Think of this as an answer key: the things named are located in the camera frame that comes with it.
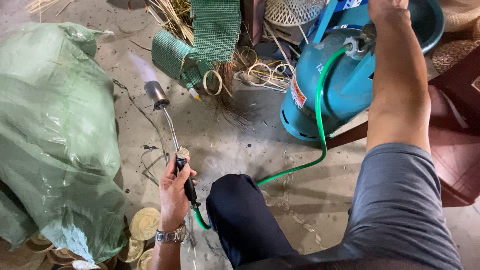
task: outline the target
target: warning label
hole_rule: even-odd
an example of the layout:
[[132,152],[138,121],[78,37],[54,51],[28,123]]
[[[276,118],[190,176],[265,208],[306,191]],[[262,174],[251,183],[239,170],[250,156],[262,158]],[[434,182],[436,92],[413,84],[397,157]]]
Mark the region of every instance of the warning label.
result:
[[300,88],[297,84],[297,78],[293,77],[293,84],[291,88],[292,97],[295,103],[300,107],[303,108],[305,102],[307,101],[307,97],[300,91]]

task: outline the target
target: metal watch band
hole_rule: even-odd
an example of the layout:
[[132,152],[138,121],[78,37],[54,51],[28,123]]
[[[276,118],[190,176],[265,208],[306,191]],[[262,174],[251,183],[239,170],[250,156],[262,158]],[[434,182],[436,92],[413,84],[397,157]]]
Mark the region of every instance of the metal watch band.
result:
[[159,230],[156,231],[155,240],[160,243],[178,242],[178,232],[162,233]]

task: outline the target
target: green mesh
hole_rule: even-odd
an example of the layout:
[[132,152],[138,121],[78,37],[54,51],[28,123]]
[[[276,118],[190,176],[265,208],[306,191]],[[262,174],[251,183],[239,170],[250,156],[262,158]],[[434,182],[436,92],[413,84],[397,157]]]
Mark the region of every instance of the green mesh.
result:
[[231,62],[240,34],[240,0],[192,0],[191,59]]
[[[205,73],[213,70],[212,63],[208,61],[199,61],[197,65],[193,66],[187,72],[182,73],[181,77],[187,86],[187,89],[192,88],[199,82],[204,81]],[[210,73],[207,76],[207,80],[212,79],[212,74]]]
[[169,73],[170,77],[179,79],[185,57],[191,50],[190,46],[163,30],[156,34],[153,39],[152,58],[156,64],[163,68],[164,72]]

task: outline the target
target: hand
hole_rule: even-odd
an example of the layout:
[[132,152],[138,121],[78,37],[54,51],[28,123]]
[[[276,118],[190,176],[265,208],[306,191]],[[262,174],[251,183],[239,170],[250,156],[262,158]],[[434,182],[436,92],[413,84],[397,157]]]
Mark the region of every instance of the hand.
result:
[[381,24],[381,19],[388,18],[394,12],[408,11],[408,0],[370,0],[368,14],[374,24]]
[[189,202],[185,195],[183,185],[190,175],[197,175],[197,172],[192,170],[188,163],[183,167],[183,170],[176,175],[177,167],[175,161],[175,157],[172,157],[164,175],[160,179],[162,223],[159,230],[161,232],[173,232],[183,222],[189,209]]

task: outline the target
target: dark pants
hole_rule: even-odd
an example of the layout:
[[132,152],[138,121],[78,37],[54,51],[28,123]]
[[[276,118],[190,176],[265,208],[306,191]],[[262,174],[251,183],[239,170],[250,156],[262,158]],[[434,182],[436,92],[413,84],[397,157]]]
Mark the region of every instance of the dark pants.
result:
[[206,201],[212,229],[232,267],[280,255],[298,254],[288,243],[247,175],[228,174],[212,184]]

